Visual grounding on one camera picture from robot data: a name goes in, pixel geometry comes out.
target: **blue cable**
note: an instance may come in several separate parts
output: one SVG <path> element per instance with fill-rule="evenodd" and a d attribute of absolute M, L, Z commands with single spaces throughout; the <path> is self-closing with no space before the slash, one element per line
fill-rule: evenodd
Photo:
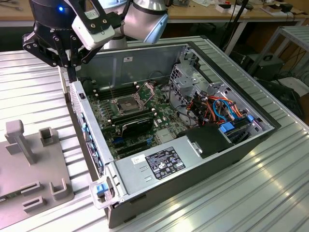
<path fill-rule="evenodd" d="M 230 113 L 232 114 L 232 116 L 233 116 L 234 118 L 238 118 L 238 116 L 232 111 L 232 109 L 231 109 L 230 105 L 228 104 L 228 102 L 225 101 L 225 100 L 222 100 L 222 99 L 215 100 L 215 101 L 213 102 L 213 105 L 212 105 L 213 111 L 214 111 L 214 113 L 215 113 L 218 117 L 224 119 L 224 121 L 227 122 L 227 119 L 226 119 L 224 116 L 218 114 L 218 112 L 217 112 L 217 109 L 216 109 L 216 102 L 217 102 L 217 101 L 221 101 L 221 102 L 223 102 L 225 105 L 227 105 L 227 108 L 228 108 L 228 110 L 230 111 Z"/>
<path fill-rule="evenodd" d="M 217 109 L 216 109 L 216 101 L 218 101 L 218 100 L 215 100 L 215 101 L 213 102 L 213 105 L 212 105 L 213 111 L 214 111 L 214 113 L 215 113 L 218 117 L 222 118 L 222 119 L 226 122 L 226 118 L 225 118 L 224 116 L 221 116 L 221 115 L 218 114 L 218 112 L 217 112 Z"/>

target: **wooden table top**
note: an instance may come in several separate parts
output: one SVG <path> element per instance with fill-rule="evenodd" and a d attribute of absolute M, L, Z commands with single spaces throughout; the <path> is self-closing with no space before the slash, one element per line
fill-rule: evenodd
<path fill-rule="evenodd" d="M 33 21 L 31 8 L 28 0 L 19 0 L 19 5 L 13 5 L 9 3 L 3 3 L 10 6 L 19 6 L 23 8 L 23 11 L 17 11 L 15 9 L 0 6 L 0 21 Z M 278 19 L 282 16 L 271 16 L 268 13 L 260 9 L 261 5 L 254 5 L 252 11 L 248 11 L 245 15 L 241 16 L 241 19 Z M 221 13 L 215 9 L 214 5 L 208 7 L 197 4 L 193 1 L 189 6 L 170 6 L 169 7 L 169 19 L 230 19 L 231 14 Z M 298 14 L 295 15 L 296 19 L 308 18 L 308 15 Z"/>
<path fill-rule="evenodd" d="M 18 6 L 23 11 L 17 11 L 13 8 L 0 6 L 0 21 L 34 21 L 29 0 L 18 0 L 19 4 L 1 3 L 8 6 Z"/>
<path fill-rule="evenodd" d="M 252 4 L 254 9 L 248 11 L 246 14 L 242 15 L 241 19 L 278 19 L 286 18 L 287 16 L 271 16 L 266 13 L 260 7 L 262 5 Z M 169 7 L 169 19 L 230 19 L 230 13 L 221 13 L 217 11 L 215 5 L 209 5 L 208 7 L 202 6 L 196 2 L 190 1 L 187 7 L 181 6 L 170 6 Z M 297 14 L 295 19 L 308 18 L 308 15 Z"/>

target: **wire bundle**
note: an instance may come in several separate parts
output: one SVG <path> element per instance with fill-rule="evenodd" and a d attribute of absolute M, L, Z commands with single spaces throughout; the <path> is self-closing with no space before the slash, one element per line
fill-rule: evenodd
<path fill-rule="evenodd" d="M 236 107 L 236 104 L 227 99 L 227 98 L 219 98 L 219 97 L 215 97 L 215 96 L 209 96 L 206 100 L 206 102 L 202 103 L 203 105 L 207 106 L 207 110 L 205 112 L 205 118 L 207 117 L 207 114 L 209 113 L 209 117 L 206 118 L 209 121 L 212 121 L 216 124 L 221 124 L 224 122 L 227 122 L 228 119 L 221 115 L 221 109 L 224 105 L 226 105 L 226 107 L 228 108 L 229 112 L 231 113 L 231 115 L 234 118 L 241 118 L 243 117 L 242 113 L 238 110 L 238 108 Z"/>

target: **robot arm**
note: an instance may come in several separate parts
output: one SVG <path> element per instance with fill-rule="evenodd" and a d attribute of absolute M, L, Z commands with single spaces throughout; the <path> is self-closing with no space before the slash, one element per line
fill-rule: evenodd
<path fill-rule="evenodd" d="M 66 68 L 70 82 L 76 81 L 75 67 L 87 64 L 117 36 L 114 29 L 156 43 L 167 24 L 164 0 L 91 0 L 93 10 L 87 12 L 85 0 L 29 3 L 34 30 L 23 36 L 23 48 L 52 67 Z M 111 6 L 121 7 L 122 13 Z"/>

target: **blue latch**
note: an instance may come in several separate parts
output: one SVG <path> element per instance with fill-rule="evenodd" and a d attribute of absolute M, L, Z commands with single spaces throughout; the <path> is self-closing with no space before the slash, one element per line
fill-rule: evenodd
<path fill-rule="evenodd" d="M 83 132 L 85 132 L 86 127 L 87 127 L 87 124 L 84 122 L 84 123 L 83 123 L 83 127 L 82 127 Z"/>
<path fill-rule="evenodd" d="M 103 184 L 97 185 L 97 194 L 104 193 L 108 190 L 108 184 L 105 182 Z"/>
<path fill-rule="evenodd" d="M 248 119 L 250 122 L 252 122 L 252 121 L 254 120 L 254 117 L 253 117 L 252 115 L 248 115 L 248 116 L 247 116 L 247 119 Z"/>
<path fill-rule="evenodd" d="M 230 122 L 226 122 L 220 125 L 220 129 L 223 133 L 226 133 L 232 129 L 234 129 L 235 127 L 232 125 L 232 123 Z"/>

